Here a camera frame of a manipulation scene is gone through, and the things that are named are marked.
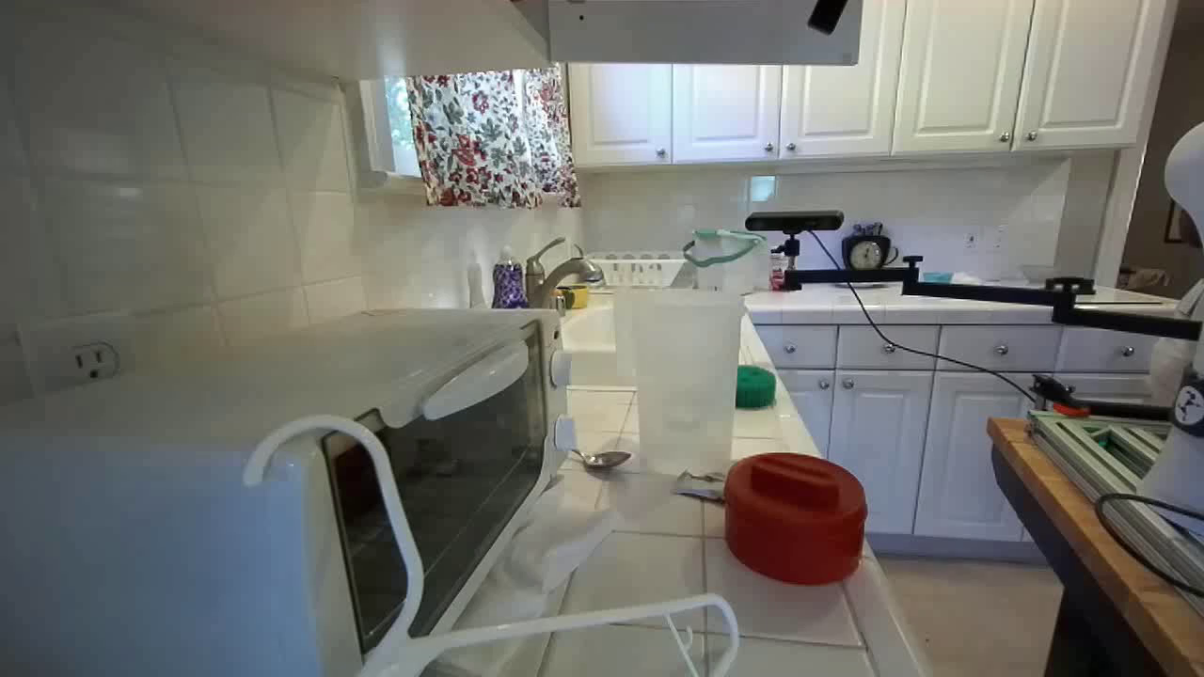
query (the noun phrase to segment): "spoon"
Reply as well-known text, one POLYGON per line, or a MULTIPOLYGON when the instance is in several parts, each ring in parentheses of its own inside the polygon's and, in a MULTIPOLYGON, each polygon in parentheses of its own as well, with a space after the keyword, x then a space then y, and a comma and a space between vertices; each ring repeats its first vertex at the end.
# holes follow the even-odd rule
POLYGON ((575 452, 580 467, 592 472, 592 473, 609 473, 617 472, 622 463, 628 463, 632 454, 628 452, 596 452, 596 454, 582 454, 575 452))

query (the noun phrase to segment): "red lid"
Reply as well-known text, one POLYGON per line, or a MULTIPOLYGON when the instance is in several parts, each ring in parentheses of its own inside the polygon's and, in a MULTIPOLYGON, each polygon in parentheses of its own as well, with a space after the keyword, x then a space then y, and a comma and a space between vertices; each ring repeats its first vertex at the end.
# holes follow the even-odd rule
POLYGON ((784 585, 834 585, 859 568, 864 537, 863 483, 814 454, 754 454, 725 473, 731 552, 784 585))

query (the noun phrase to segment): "white wall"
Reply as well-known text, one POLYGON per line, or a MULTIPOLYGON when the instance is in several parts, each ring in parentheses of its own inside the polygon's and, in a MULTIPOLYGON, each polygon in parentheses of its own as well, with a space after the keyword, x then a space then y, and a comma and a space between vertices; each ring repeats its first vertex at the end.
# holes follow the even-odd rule
MULTIPOLYGON (((1057 266, 1067 176, 1073 161, 1065 160, 992 166, 894 161, 886 169, 833 175, 592 175, 582 182, 587 244, 598 254, 677 254, 693 230, 738 230, 747 211, 841 211, 846 221, 883 221, 900 250, 922 254, 933 270, 1051 276, 1057 266)), ((1098 184, 1105 176, 1081 182, 1076 191, 1088 197, 1098 184)), ((825 254, 810 240, 804 263, 825 263, 825 254)))
POLYGON ((575 211, 361 199, 340 86, 95 13, 0 8, 0 403, 15 328, 126 314, 126 364, 361 305, 466 305, 466 266, 575 211))

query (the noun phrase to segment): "black cable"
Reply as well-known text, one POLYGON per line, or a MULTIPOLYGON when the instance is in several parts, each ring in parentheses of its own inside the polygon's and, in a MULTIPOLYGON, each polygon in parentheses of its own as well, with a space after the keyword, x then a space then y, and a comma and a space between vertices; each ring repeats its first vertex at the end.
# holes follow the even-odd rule
POLYGON ((1110 521, 1110 512, 1105 512, 1110 506, 1142 506, 1142 507, 1160 507, 1160 512, 1185 515, 1185 521, 1204 521, 1204 512, 1189 512, 1189 507, 1181 507, 1181 506, 1151 502, 1151 497, 1139 497, 1139 492, 1102 492, 1102 497, 1096 502, 1096 515, 1098 515, 1102 531, 1105 531, 1132 561, 1139 561, 1139 566, 1142 566, 1151 576, 1160 576, 1165 589, 1177 589, 1177 590, 1185 590, 1185 595, 1191 595, 1191 597, 1204 597, 1204 589, 1191 589, 1191 585, 1170 576, 1165 568, 1156 568, 1142 552, 1136 552, 1136 545, 1117 533, 1117 528, 1112 528, 1112 521, 1110 521))
MULTIPOLYGON (((817 230, 804 230, 804 235, 820 244, 820 254, 826 255, 826 263, 838 266, 834 255, 826 254, 826 244, 817 239, 817 230)), ((943 364, 958 364, 958 369, 971 369, 971 373, 998 378, 1002 385, 1016 389, 1016 390, 1019 390, 1027 403, 1034 403, 1038 409, 1047 408, 1047 399, 1038 399, 1034 390, 1027 390, 1022 385, 1007 380, 1007 378, 998 373, 998 369, 984 369, 984 364, 976 364, 976 360, 958 360, 958 359, 943 359, 943 355, 929 355, 929 349, 915 349, 915 348, 902 348, 902 344, 886 339, 886 335, 876 328, 876 320, 869 315, 859 285, 854 285, 854 281, 841 281, 841 285, 854 295, 854 303, 859 303, 864 323, 874 328, 874 335, 876 335, 879 344, 894 348, 900 355, 933 359, 933 360, 943 360, 943 364)))

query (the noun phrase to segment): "wall outlet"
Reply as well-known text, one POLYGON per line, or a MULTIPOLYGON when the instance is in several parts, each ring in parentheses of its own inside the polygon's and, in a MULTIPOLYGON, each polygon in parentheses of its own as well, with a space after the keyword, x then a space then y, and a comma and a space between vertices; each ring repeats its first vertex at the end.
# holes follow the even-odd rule
POLYGON ((36 397, 111 380, 131 360, 124 314, 26 323, 19 339, 36 397))

